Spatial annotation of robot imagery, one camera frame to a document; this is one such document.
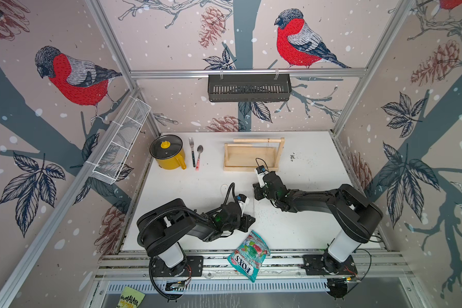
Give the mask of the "wooden jewelry display stand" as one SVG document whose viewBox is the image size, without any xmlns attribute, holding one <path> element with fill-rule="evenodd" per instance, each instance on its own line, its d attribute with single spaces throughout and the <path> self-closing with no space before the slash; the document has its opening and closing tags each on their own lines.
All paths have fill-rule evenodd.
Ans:
<svg viewBox="0 0 462 308">
<path fill-rule="evenodd" d="M 285 138 L 234 139 L 224 145 L 224 171 L 253 172 L 263 165 L 270 171 L 278 171 Z"/>
</svg>

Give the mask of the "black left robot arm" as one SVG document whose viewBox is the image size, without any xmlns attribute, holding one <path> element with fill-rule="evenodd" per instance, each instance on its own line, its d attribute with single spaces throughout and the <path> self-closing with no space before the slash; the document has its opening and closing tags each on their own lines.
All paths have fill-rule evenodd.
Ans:
<svg viewBox="0 0 462 308">
<path fill-rule="evenodd" d="M 179 241 L 193 236 L 204 243 L 231 236 L 235 231 L 248 232 L 255 218 L 244 212 L 249 198 L 236 195 L 231 183 L 223 203 L 206 213 L 197 213 L 181 198 L 174 199 L 137 220 L 137 243 L 155 264 L 150 273 L 158 277 L 178 277 L 192 269 Z"/>
</svg>

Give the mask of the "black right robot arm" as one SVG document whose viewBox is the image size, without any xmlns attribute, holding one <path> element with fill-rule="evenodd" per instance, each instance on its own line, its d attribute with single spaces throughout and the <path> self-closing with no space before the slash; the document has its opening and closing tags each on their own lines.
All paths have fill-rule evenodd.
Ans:
<svg viewBox="0 0 462 308">
<path fill-rule="evenodd" d="M 253 185 L 254 198 L 267 199 L 286 213 L 305 211 L 331 213 L 341 231 L 322 256 L 322 269 L 337 274 L 346 267 L 350 255 L 368 243 L 379 226 L 383 213 L 363 194 L 349 184 L 329 191 L 288 189 L 274 171 L 264 166 L 255 169 L 258 182 Z"/>
</svg>

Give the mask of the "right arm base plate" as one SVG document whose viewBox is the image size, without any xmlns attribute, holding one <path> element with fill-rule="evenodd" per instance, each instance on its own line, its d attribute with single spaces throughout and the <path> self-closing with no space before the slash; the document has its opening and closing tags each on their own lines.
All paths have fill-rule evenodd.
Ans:
<svg viewBox="0 0 462 308">
<path fill-rule="evenodd" d="M 301 268 L 305 270 L 308 276 L 356 276 L 358 274 L 354 259 L 351 255 L 349 255 L 343 263 L 340 263 L 329 254 L 303 255 L 302 260 L 304 264 Z"/>
</svg>

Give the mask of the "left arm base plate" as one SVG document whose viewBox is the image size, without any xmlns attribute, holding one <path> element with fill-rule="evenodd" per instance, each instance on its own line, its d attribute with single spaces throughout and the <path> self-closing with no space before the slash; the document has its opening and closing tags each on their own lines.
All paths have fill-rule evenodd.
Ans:
<svg viewBox="0 0 462 308">
<path fill-rule="evenodd" d="M 159 257 L 155 257 L 154 263 L 150 265 L 150 273 L 153 277 L 201 277 L 204 267 L 204 258 L 202 256 L 186 257 L 181 263 L 170 268 Z"/>
</svg>

